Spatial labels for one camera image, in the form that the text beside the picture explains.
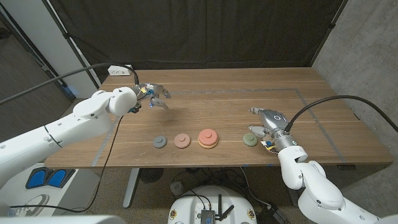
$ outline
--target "black cable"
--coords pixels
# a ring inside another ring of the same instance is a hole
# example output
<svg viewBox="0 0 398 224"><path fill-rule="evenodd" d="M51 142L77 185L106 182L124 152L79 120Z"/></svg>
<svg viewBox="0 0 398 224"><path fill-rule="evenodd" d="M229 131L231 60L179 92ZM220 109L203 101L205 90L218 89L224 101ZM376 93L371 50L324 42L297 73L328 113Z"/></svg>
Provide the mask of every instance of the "black cable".
<svg viewBox="0 0 398 224"><path fill-rule="evenodd" d="M200 201L201 201L201 203L203 204L203 209L205 209L206 210L206 206L205 206L205 203L203 202L203 200L199 197L199 195L183 195L183 196L181 196L181 197L179 197L179 198L182 198L182 197L188 197L188 196L194 196L194 197L198 197L199 199L200 199Z"/></svg>
<svg viewBox="0 0 398 224"><path fill-rule="evenodd" d="M38 89L38 88L41 88L41 87L43 87L43 86L45 86L45 85L47 85L49 83L55 82L55 81L60 80L62 78L66 78L68 76L74 75L74 74L79 73L79 72L84 72L84 71L87 71L87 70L92 69L92 68L108 67L108 66L111 66L111 65L120 66L120 67L127 68L128 70L130 70L134 74L134 82L136 83L136 85L139 84L138 75L137 75L136 71L133 68L128 67L128 66L123 65L123 64L120 64L120 63L99 63L99 64L92 65L92 66L89 66L89 67L79 68L79 69L77 69L75 71L68 72L66 74L60 75L60 76L52 78L50 80L47 80L47 81L45 81L45 82L43 82L41 84L38 84L37 86L33 86L32 88L24 90L24 91L22 91L22 92L20 92L18 94L15 94L14 96L10 96L10 97L0 101L0 105L3 105L3 104L5 104L5 103L7 103L7 102L9 102L11 100L15 100L18 97L26 95L26 94L28 94L28 93L30 93L30 92Z"/></svg>
<svg viewBox="0 0 398 224"><path fill-rule="evenodd" d="M289 133L290 129L293 126L294 121L302 114L304 111L310 109L311 107L318 105L320 103L329 101L329 100L337 100L337 99L353 99L353 100L359 100L362 101L363 103L366 103L367 105L371 106L373 109L375 109L391 126L394 128L395 131L398 132L398 126L392 122L392 120L380 109L378 108L374 103L370 102L369 100L366 100L362 97L359 96L351 96L351 95L337 95L337 96L329 96L324 99L320 99L318 101L315 101L313 103L310 103L309 105L305 106L303 109L301 109L294 117L292 120L288 123L288 125L285 128L285 132Z"/></svg>
<svg viewBox="0 0 398 224"><path fill-rule="evenodd" d="M66 211L66 212L64 212L63 214L65 214L65 213L67 213L67 212L81 213L81 212L87 211L87 210L93 205L93 203L94 203L94 201L95 201L95 198L97 197L97 193L98 193L98 189L100 188L102 176L103 176L103 174L104 174L106 164L108 163L109 157L110 157L110 155L111 155L112 148L113 148L113 144L114 144L114 140L116 139L116 135L118 134L118 131L119 131L120 122L122 121L123 118L124 118L124 116L121 116L121 117L120 117L120 120L119 120L119 123L118 123L118 127L116 128L116 131L115 131L115 134L114 134L114 137L113 137L111 149L109 150L108 156L107 156L107 158L106 158L106 160L105 160L105 164L104 164L104 166L103 166L103 168L102 168L101 176L99 177L99 182L98 182L97 188L96 188L96 190L95 190L95 194L94 194L93 200L91 201L91 203L90 203L89 206L87 206L85 209L79 210L79 211L75 211L75 210L74 210L74 209L77 209L77 208L69 209L69 208L63 208L63 207L58 207L58 206L53 206L53 205L13 205L13 206L10 206L10 208L32 208L32 207L39 207L39 208L57 208L57 209L61 209L61 210Z"/></svg>
<svg viewBox="0 0 398 224"><path fill-rule="evenodd" d="M194 195L198 196L198 197L204 197L204 198L209 202L209 209L210 209L210 211L211 211L211 202L210 202L210 200L209 200L208 198L206 198L205 196L196 194L193 190L191 190L191 192L192 192Z"/></svg>
<svg viewBox="0 0 398 224"><path fill-rule="evenodd" d="M209 209L211 210L211 202L210 202L210 200L207 197L203 196L203 195L197 195L196 193L194 193L193 195L183 195L183 196L181 196L179 198L188 197L188 196L198 197L200 199L200 201L202 202L204 209L206 209L205 203L203 202L203 200L200 197L205 198L209 202Z"/></svg>

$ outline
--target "gray wall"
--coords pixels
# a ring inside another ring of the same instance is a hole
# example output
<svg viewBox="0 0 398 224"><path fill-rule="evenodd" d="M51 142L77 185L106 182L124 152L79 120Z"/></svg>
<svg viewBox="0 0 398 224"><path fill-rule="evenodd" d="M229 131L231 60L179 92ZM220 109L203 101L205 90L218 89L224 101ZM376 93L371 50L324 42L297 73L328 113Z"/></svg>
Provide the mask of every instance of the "gray wall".
<svg viewBox="0 0 398 224"><path fill-rule="evenodd" d="M337 94L366 98L398 124L398 1L349 0L313 68ZM398 134L368 105L346 102L397 160ZM397 187L398 162L394 161L342 191L383 217L398 213Z"/></svg>
<svg viewBox="0 0 398 224"><path fill-rule="evenodd" d="M83 68L42 1L0 2L59 75ZM89 98L97 90L86 72L63 80L77 98Z"/></svg>

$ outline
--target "black curtain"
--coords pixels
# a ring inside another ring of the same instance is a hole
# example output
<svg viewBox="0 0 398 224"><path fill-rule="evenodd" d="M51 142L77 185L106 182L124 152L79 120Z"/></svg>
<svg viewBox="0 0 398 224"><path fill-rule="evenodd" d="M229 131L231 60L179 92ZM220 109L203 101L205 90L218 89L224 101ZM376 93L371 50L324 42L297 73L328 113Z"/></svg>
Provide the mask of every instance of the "black curtain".
<svg viewBox="0 0 398 224"><path fill-rule="evenodd" d="M89 63L174 69L308 67L342 0L50 2Z"/></svg>

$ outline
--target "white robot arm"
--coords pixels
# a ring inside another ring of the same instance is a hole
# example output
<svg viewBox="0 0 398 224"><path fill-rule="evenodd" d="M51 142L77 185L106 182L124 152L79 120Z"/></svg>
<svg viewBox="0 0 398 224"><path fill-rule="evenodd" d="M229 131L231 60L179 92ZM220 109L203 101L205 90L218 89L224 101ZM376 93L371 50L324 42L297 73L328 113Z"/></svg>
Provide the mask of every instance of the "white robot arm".
<svg viewBox="0 0 398 224"><path fill-rule="evenodd" d="M77 104L73 113L45 126L0 143L0 188L13 176L57 152L64 146L104 134L112 127L108 113L123 116L137 113L141 100L150 105L167 105L159 99L170 94L162 85L145 83L106 92L97 91Z"/></svg>
<svg viewBox="0 0 398 224"><path fill-rule="evenodd" d="M285 133L288 122L277 111L251 108L258 114L262 126L249 126L260 138L270 134L280 161L282 178L286 186L293 190L306 189L298 200L301 212L316 223L376 223L379 218L347 198L326 178L322 166L315 162L304 162L308 155L298 146L293 136Z"/></svg>

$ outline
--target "orange disc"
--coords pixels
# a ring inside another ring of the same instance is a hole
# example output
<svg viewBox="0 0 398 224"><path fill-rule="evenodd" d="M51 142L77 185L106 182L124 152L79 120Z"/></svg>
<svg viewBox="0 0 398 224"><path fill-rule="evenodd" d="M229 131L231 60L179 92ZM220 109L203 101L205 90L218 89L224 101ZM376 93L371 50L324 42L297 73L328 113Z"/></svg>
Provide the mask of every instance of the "orange disc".
<svg viewBox="0 0 398 224"><path fill-rule="evenodd" d="M204 129L199 133L198 140L204 146L213 146L218 142L218 136L214 130Z"/></svg>

